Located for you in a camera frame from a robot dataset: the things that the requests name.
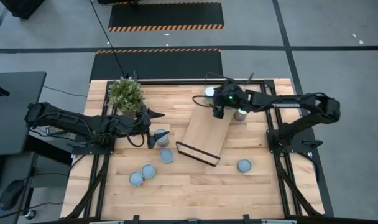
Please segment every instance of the wooden table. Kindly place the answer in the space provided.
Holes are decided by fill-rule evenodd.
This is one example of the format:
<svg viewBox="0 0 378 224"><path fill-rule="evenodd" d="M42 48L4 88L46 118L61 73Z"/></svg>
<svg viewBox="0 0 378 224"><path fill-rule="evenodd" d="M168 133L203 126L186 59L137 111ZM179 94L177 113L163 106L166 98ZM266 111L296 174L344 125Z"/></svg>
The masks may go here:
<svg viewBox="0 0 378 224"><path fill-rule="evenodd" d="M85 115L101 114L106 83L106 80L91 82ZM293 94L289 79L275 80L275 86L278 95ZM260 91L256 85L246 88ZM109 162L102 220L132 220L133 215L140 215L141 220L242 219L244 214L250 218L284 217L274 159L265 135L265 113L250 113L244 122L232 120L221 160L213 167L178 154L175 147L175 141L185 134L196 106L191 97L201 94L204 86L143 85L142 89L147 107L165 114L152 120L151 130L170 131L168 147L174 151L174 162L163 164L157 146L151 150L146 146L134 148L127 139L118 139ZM298 110L282 109L281 113L283 122L299 118ZM250 172L242 174L236 169L240 159L252 162ZM296 154L291 159L298 188L323 213L312 163ZM71 171L61 217L68 215L86 192L92 161L93 156L88 155ZM146 164L155 166L157 175L146 180L142 187L131 186L129 175ZM92 215L97 195L93 197ZM287 195L293 213L291 194Z"/></svg>

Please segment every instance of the potted plant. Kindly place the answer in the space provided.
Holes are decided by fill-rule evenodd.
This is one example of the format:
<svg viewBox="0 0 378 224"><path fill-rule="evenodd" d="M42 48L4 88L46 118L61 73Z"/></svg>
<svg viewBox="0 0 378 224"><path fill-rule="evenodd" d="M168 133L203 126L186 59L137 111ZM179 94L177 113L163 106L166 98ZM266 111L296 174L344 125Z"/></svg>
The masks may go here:
<svg viewBox="0 0 378 224"><path fill-rule="evenodd" d="M132 118L136 117L144 99L141 85L131 79L116 80L110 88L110 103Z"/></svg>

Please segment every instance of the tin can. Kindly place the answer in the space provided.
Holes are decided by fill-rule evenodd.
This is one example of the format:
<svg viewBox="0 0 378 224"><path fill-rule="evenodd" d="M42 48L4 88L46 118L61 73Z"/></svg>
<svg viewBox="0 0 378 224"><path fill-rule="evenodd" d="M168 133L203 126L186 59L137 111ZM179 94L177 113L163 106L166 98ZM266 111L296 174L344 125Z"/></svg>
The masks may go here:
<svg viewBox="0 0 378 224"><path fill-rule="evenodd" d="M251 170L251 162L248 159L241 159L237 163L237 169L243 174L249 172Z"/></svg>
<svg viewBox="0 0 378 224"><path fill-rule="evenodd" d="M213 105L213 99L212 99L212 96L214 96L214 87L208 87L206 88L205 92L204 92L204 95L205 96L210 96L210 97L205 97L204 98L204 104L207 105L207 106L211 106Z"/></svg>
<svg viewBox="0 0 378 224"><path fill-rule="evenodd" d="M142 167L141 173L145 179L151 179L156 175L156 169L154 166L147 164Z"/></svg>
<svg viewBox="0 0 378 224"><path fill-rule="evenodd" d="M247 112L238 109L236 112L234 112L233 117L236 121L244 121L247 117Z"/></svg>
<svg viewBox="0 0 378 224"><path fill-rule="evenodd" d="M162 149L160 151L160 158L165 164L169 164L174 161L174 154L171 149Z"/></svg>
<svg viewBox="0 0 378 224"><path fill-rule="evenodd" d="M158 129L158 130L155 131L155 134L160 134L160 133L163 133L163 132L166 132L166 130ZM166 134L165 136L163 136L159 140L157 140L157 145L159 147L167 147L168 144L170 144L170 140L168 139L168 134Z"/></svg>
<svg viewBox="0 0 378 224"><path fill-rule="evenodd" d="M129 183L133 186L140 187L144 184L144 177L140 172L134 172L129 176Z"/></svg>

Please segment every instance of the black cable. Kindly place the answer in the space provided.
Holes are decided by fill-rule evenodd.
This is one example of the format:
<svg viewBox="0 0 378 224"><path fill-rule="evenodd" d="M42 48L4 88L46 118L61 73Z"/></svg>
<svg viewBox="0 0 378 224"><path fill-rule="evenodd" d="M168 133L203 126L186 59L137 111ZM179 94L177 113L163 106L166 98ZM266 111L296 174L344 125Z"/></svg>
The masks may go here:
<svg viewBox="0 0 378 224"><path fill-rule="evenodd" d="M191 98L191 100L193 100L193 102L196 103L196 104L199 105L199 106L202 106L202 107L211 107L211 106L209 106L209 105L202 105L202 104L199 104L198 102L196 102L195 98L200 98L200 97L202 97L202 98L212 98L212 96L196 95L196 96L193 96L193 97Z"/></svg>
<svg viewBox="0 0 378 224"><path fill-rule="evenodd" d="M60 173L44 173L44 174L34 174L34 175L29 175L28 177L26 177L25 179L22 179L22 180L26 180L26 179L29 179L29 178L31 178L31 177L37 177L37 176L40 176L40 175L62 175L62 176L68 177L66 174L60 174Z"/></svg>
<svg viewBox="0 0 378 224"><path fill-rule="evenodd" d="M308 159L309 161L311 161L313 163L313 167L315 168L316 182L319 184L319 167L318 167L318 164L316 163L316 161L304 152L299 152L298 154L303 156L304 158Z"/></svg>
<svg viewBox="0 0 378 224"><path fill-rule="evenodd" d="M117 120L117 121L118 121L119 124L122 124L127 128L134 128L134 127L138 126L138 124L140 124L143 119L144 119L144 116L142 115L141 118L139 118L139 120L135 120L136 124L134 124L133 126L128 126L127 124L124 124L123 122L121 122L119 120Z"/></svg>
<svg viewBox="0 0 378 224"><path fill-rule="evenodd" d="M37 208L37 207L40 207L40 206L43 206L43 205L61 205L61 204L63 204L63 202L60 202L60 203L53 203L53 202L41 203L39 205L35 205L35 206L29 207L29 208L21 209L21 210L16 211L16 212L12 212L12 213L8 213L8 214L5 214L5 215L1 215L0 219L6 218L6 217L10 217L11 215L15 215L15 214L18 214L20 212L26 212L26 211L29 211L30 209Z"/></svg>
<svg viewBox="0 0 378 224"><path fill-rule="evenodd" d="M68 117L68 118L73 118L73 119L77 119L77 120L81 121L81 122L84 123L84 125L86 126L87 131L88 131L88 134L90 135L91 140L93 139L93 136L92 136L92 133L91 133L91 129L90 129L90 127L88 126L87 122L86 122L85 120L79 118L78 116L77 116L77 117L76 117L76 116L70 116L70 115L67 115L67 114L61 114L61 113L56 113L56 112L45 113L45 114L39 116L39 117L33 122L33 125L32 125L32 126L35 126L35 125L36 125L36 122L37 122L39 119L43 118L44 116L51 115L51 114L57 114L57 115L59 115L59 116L65 116L65 117Z"/></svg>
<svg viewBox="0 0 378 224"><path fill-rule="evenodd" d="M110 44L110 47L111 47L111 49L112 49L112 51L113 51L113 54L114 54L114 58L116 59L117 64L119 65L119 68L120 68L120 70L121 70L122 76L125 78L125 77L126 77L126 73L124 72L124 70L123 70L122 67L121 67L121 64L120 64L120 62L119 62L119 59L117 58L116 51L114 50L114 47L113 47L113 45L112 45L112 42L110 41L110 39L109 39L109 37L108 37L108 34L106 33L106 31L105 31L105 29L104 29L104 27L103 27L103 25L102 25L101 19L99 19L98 13L97 13L96 10L95 10L95 7L94 7L94 4L93 4L92 0L90 0L90 2L91 2L91 5L92 5L92 8L94 9L94 12L95 12L96 18L98 19L98 22L99 22L99 24L100 24L101 27L102 27L102 31L103 31L104 35L106 36L106 38L107 38L107 40L108 40L108 42L109 42L109 44Z"/></svg>
<svg viewBox="0 0 378 224"><path fill-rule="evenodd" d="M44 87L44 88L47 88L47 89L50 89L50 90L55 90L55 91L58 91L58 92L61 92L61 93L64 93L64 94L68 94L68 95L71 95L71 96L81 96L81 97L85 97L85 98L87 98L87 96L85 96L85 95L79 95L79 94L68 93L68 92L61 91L61 90L58 90L58 89L55 89L55 88L51 88L51 87L47 87L47 86L43 86L43 87Z"/></svg>
<svg viewBox="0 0 378 224"><path fill-rule="evenodd" d="M39 131L41 131L44 134L48 134L46 131L41 130L39 127L36 127L36 130L39 130Z"/></svg>
<svg viewBox="0 0 378 224"><path fill-rule="evenodd" d="M131 145L134 146L134 147L141 147L141 146L143 146L144 143L145 143L145 137L144 137L143 134L141 134L141 136L142 136L142 143L141 143L140 145L135 145L135 144L131 141L131 139L130 139L130 137L129 137L129 133L127 133L127 139L128 139L129 144L131 144Z"/></svg>
<svg viewBox="0 0 378 224"><path fill-rule="evenodd" d="M34 132L34 133L37 133L39 136L42 136L42 137L50 137L50 138L59 138L59 139L66 139L66 140L70 140L72 142L75 142L74 140L70 139L70 138L66 138L66 137L61 137L61 136L46 136L46 135L43 135L41 133L39 133L38 131L34 131L32 129L29 129L29 131L31 132Z"/></svg>
<svg viewBox="0 0 378 224"><path fill-rule="evenodd" d="M76 163L78 162L78 161L80 161L82 158L84 158L85 157L85 155L82 155L80 158L78 158L72 165L71 165L71 167L70 167L70 169L69 169L69 172L73 169L73 167L76 165Z"/></svg>

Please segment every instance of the gray floor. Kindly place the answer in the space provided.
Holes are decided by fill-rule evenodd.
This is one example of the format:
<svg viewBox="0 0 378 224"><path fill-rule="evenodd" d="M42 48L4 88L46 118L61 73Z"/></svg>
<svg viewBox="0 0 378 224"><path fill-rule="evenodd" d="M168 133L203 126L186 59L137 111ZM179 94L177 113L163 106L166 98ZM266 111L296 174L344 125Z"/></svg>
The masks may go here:
<svg viewBox="0 0 378 224"><path fill-rule="evenodd" d="M154 0L174 2L173 0ZM283 46L272 0L221 0L223 30L113 33L116 47ZM279 0L291 46L378 45L378 0ZM107 25L111 6L96 10ZM9 13L0 49L107 47L87 0L46 0L28 21ZM284 51L224 50L225 75L292 78ZM45 70L45 84L87 94L94 53L0 54L0 72ZM341 102L341 120L314 128L336 217L378 220L378 51L294 52L304 92L323 91ZM44 89L42 101L82 112L85 99ZM59 202L64 189L40 189L32 204ZM55 220L60 207L39 208L33 222Z"/></svg>

